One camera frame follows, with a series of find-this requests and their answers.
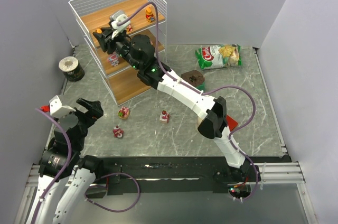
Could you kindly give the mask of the strawberry cake slice toy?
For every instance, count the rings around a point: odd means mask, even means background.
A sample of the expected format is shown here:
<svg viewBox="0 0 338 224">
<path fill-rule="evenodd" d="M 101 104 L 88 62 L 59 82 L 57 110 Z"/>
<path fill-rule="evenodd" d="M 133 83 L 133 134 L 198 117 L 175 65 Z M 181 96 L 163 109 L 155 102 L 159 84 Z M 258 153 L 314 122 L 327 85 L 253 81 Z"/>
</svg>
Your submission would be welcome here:
<svg viewBox="0 0 338 224">
<path fill-rule="evenodd" d="M 169 119 L 170 119 L 170 115 L 167 111 L 163 110 L 161 112 L 161 115 L 160 115 L 160 118 L 159 120 L 163 123 L 168 123 L 169 122 Z"/>
</svg>

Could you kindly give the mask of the pink bear strawberry donut toy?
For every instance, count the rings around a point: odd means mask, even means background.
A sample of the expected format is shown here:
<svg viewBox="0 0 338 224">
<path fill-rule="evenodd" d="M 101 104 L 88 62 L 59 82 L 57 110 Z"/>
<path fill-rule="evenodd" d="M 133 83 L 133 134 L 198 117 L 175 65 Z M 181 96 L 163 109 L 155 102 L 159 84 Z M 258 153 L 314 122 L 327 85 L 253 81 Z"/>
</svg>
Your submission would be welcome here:
<svg viewBox="0 0 338 224">
<path fill-rule="evenodd" d="M 118 111 L 118 117 L 120 119 L 127 119 L 130 115 L 130 110 L 126 106 L 122 106 L 121 109 Z"/>
</svg>

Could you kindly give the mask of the small orange bear toy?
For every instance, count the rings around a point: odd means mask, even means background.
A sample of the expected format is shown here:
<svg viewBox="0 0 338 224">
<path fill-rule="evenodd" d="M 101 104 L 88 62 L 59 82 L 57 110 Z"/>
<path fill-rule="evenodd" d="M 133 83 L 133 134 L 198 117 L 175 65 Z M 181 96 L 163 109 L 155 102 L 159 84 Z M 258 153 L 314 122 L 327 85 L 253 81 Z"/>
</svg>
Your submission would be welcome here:
<svg viewBox="0 0 338 224">
<path fill-rule="evenodd" d="M 151 7 L 147 7 L 145 9 L 145 17 L 146 17 L 147 22 L 151 23 L 151 22 L 155 21 L 155 15 L 154 15 Z"/>
</svg>

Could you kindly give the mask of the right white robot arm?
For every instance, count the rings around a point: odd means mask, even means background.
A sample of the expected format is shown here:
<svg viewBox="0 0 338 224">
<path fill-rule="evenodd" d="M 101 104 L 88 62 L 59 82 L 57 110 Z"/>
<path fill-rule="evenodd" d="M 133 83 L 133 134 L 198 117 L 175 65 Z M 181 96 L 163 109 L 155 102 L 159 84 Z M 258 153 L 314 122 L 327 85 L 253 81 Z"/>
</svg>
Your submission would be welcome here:
<svg viewBox="0 0 338 224">
<path fill-rule="evenodd" d="M 93 33 L 103 52 L 116 52 L 138 71 L 138 78 L 147 86 L 164 92 L 190 108 L 200 124 L 198 132 L 212 139 L 226 158 L 230 167 L 241 168 L 246 158 L 238 145 L 231 139 L 231 131 L 226 119 L 227 106 L 223 97 L 214 98 L 180 78 L 170 67 L 155 57 L 155 47 L 147 35 L 133 37 L 126 31 L 114 34 L 109 27 L 102 27 Z"/>
</svg>

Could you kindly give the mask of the pink blue bear toy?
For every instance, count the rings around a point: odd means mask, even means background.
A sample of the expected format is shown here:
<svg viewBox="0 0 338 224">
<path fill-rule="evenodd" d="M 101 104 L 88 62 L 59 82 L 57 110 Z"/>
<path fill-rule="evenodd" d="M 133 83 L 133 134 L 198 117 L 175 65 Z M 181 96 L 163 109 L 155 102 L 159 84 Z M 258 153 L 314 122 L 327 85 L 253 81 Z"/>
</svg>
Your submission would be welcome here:
<svg viewBox="0 0 338 224">
<path fill-rule="evenodd" d="M 118 66 L 119 65 L 119 55 L 116 52 L 109 54 L 107 61 L 113 67 Z"/>
</svg>

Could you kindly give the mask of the pink bear cake toy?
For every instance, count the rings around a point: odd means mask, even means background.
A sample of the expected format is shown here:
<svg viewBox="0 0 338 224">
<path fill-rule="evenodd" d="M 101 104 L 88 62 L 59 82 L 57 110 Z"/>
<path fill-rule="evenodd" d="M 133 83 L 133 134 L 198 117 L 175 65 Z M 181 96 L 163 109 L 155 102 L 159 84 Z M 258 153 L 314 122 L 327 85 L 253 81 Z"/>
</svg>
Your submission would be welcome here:
<svg viewBox="0 0 338 224">
<path fill-rule="evenodd" d="M 113 134 L 114 134 L 114 137 L 115 138 L 123 138 L 123 135 L 124 135 L 124 131 L 121 129 L 120 126 L 115 126 L 112 130 Z"/>
</svg>

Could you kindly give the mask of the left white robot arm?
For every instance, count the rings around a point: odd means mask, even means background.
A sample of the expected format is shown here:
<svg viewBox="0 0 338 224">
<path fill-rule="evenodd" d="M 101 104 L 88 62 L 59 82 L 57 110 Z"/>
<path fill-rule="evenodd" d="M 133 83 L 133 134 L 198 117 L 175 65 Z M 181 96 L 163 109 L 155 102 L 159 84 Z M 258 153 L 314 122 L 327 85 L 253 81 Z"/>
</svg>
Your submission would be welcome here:
<svg viewBox="0 0 338 224">
<path fill-rule="evenodd" d="M 88 129 L 104 114 L 101 103 L 83 98 L 76 102 L 86 111 L 64 105 L 58 95 L 37 109 L 55 129 L 39 162 L 37 191 L 26 223 L 68 223 L 71 210 L 104 171 L 103 160 L 80 157 Z"/>
</svg>

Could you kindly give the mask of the orange bear red shirt toy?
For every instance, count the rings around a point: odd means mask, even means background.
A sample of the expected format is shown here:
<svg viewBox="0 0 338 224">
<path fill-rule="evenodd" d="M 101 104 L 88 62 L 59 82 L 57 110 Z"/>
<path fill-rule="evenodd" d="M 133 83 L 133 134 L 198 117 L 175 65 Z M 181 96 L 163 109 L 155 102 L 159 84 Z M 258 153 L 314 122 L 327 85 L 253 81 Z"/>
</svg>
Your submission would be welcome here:
<svg viewBox="0 0 338 224">
<path fill-rule="evenodd" d="M 129 32 L 132 31 L 132 30 L 133 30 L 132 25 L 131 25 L 131 24 L 128 25 L 128 26 L 126 27 L 126 30 L 129 31 Z"/>
</svg>

